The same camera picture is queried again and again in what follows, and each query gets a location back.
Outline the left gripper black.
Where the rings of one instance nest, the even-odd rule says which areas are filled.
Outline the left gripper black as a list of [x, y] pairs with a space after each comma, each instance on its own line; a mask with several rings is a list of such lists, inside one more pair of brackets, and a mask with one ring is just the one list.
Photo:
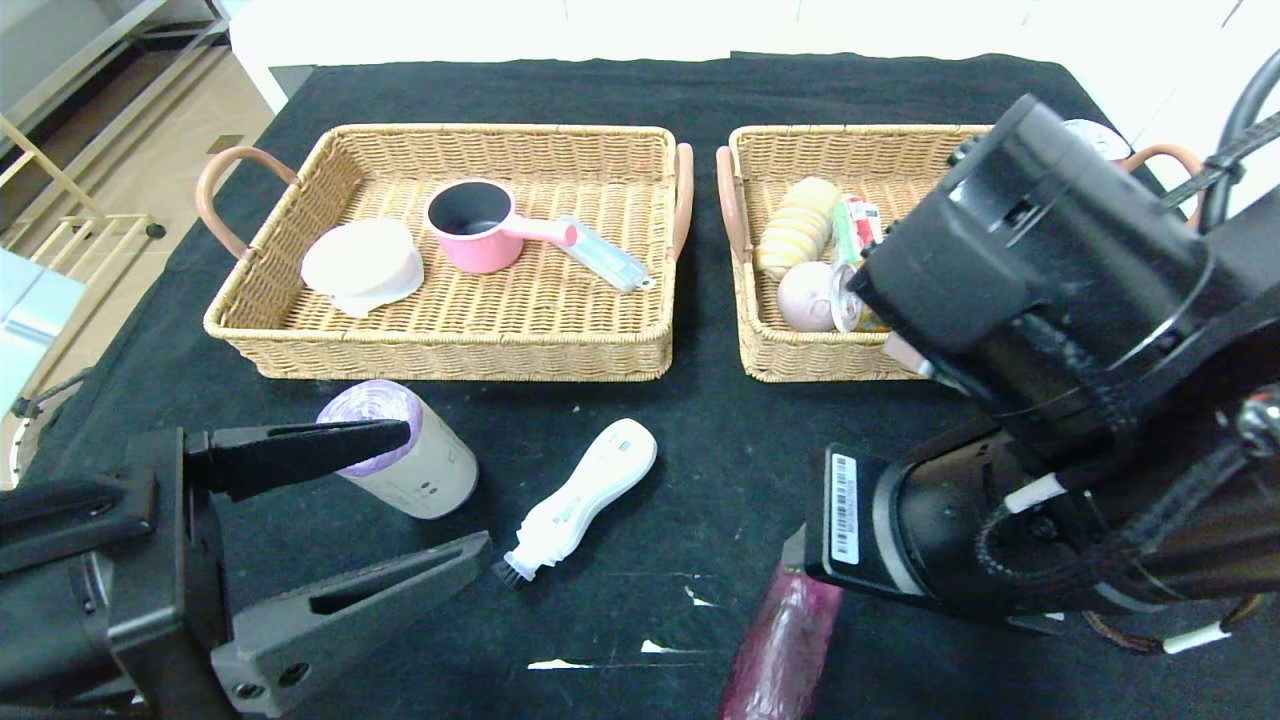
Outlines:
[[209, 493], [244, 501], [410, 437], [407, 421], [385, 419], [156, 430], [133, 438], [119, 468], [5, 493], [3, 716], [282, 717], [344, 679], [475, 582], [490, 536], [274, 596], [237, 612], [229, 639]]

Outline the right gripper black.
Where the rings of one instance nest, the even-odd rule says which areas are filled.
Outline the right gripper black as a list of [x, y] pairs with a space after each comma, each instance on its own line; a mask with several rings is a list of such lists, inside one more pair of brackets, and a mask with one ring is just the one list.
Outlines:
[[782, 569], [922, 609], [992, 609], [974, 539], [993, 505], [989, 442], [890, 460], [831, 445]]

